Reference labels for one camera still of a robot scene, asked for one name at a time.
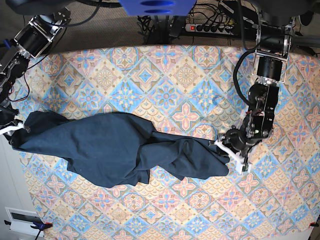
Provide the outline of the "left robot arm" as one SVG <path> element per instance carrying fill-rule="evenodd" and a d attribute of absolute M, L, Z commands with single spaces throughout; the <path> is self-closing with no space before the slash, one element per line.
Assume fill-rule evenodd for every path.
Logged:
<path fill-rule="evenodd" d="M 293 38 L 294 17 L 283 16 L 277 8 L 272 8 L 270 0 L 254 0 L 258 7 L 256 45 L 247 49 L 239 58 L 234 71 L 233 83 L 238 96 L 248 106 L 240 128 L 232 126 L 215 141 L 223 152 L 239 164 L 247 164 L 249 152 L 273 132 L 275 108 L 278 104 L 283 79 L 282 72 L 288 64 L 288 56 Z M 254 55 L 257 78 L 244 96 L 238 81 L 238 71 L 244 59 Z"/>

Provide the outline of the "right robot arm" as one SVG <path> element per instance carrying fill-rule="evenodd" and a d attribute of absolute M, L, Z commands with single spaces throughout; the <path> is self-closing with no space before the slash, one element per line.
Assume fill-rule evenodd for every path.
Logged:
<path fill-rule="evenodd" d="M 7 52 L 0 59 L 0 134 L 8 141 L 15 131 L 30 132 L 22 120 L 16 119 L 20 112 L 11 104 L 16 79 L 25 75 L 30 59 L 39 57 L 52 45 L 62 25 L 70 22 L 70 15 L 66 7 L 51 14 L 37 14 L 12 40 L 4 41 Z"/>

